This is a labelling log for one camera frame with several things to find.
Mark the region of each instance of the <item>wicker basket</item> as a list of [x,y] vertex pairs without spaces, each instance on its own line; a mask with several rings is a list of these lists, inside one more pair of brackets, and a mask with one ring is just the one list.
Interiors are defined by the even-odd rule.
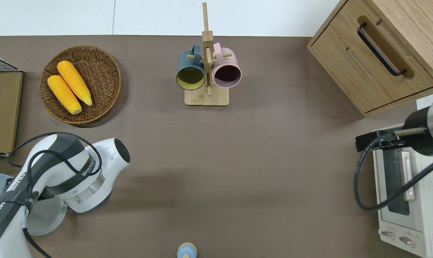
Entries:
[[[80,101],[82,112],[72,115],[57,100],[47,85],[47,78],[58,75],[57,64],[72,62],[83,78],[92,97],[92,106]],[[87,124],[105,115],[114,105],[121,90],[121,72],[116,61],[95,46],[75,46],[57,54],[44,68],[39,81],[39,96],[46,110],[68,124]]]

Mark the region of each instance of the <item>blue cup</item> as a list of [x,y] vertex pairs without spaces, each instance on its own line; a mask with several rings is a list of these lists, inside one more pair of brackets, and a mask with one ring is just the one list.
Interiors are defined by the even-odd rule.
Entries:
[[177,251],[177,258],[197,258],[197,248],[192,243],[183,243]]
[[197,90],[205,82],[204,75],[200,46],[195,44],[192,50],[184,51],[178,57],[177,83],[184,90]]

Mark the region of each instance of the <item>mug rack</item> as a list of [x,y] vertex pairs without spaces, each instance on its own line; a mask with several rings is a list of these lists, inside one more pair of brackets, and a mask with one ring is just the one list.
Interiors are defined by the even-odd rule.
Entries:
[[[212,56],[213,31],[208,30],[207,3],[203,3],[203,26],[202,31],[202,57],[205,73],[204,87],[197,90],[185,90],[185,104],[189,106],[227,106],[229,104],[229,89],[215,85],[212,65],[215,56]],[[187,58],[193,59],[194,56],[188,55]]]

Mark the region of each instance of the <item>black drawer handle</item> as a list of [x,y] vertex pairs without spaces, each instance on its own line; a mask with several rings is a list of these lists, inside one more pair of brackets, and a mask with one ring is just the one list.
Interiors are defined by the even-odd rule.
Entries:
[[372,53],[379,59],[382,65],[384,65],[384,67],[390,72],[390,74],[392,74],[393,76],[400,76],[404,74],[406,70],[403,70],[401,72],[395,70],[395,68],[389,63],[389,61],[387,61],[387,59],[382,55],[379,49],[377,49],[377,47],[371,42],[371,40],[366,36],[366,34],[364,34],[364,26],[366,26],[366,23],[361,24],[357,30],[357,34],[361,38],[361,40],[366,44],[366,46],[369,47]]

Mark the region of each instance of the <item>wooden drawer cabinet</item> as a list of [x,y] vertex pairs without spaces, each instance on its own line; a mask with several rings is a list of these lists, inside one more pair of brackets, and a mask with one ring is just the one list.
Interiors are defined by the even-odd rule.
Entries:
[[433,0],[341,0],[308,49],[364,116],[431,95]]

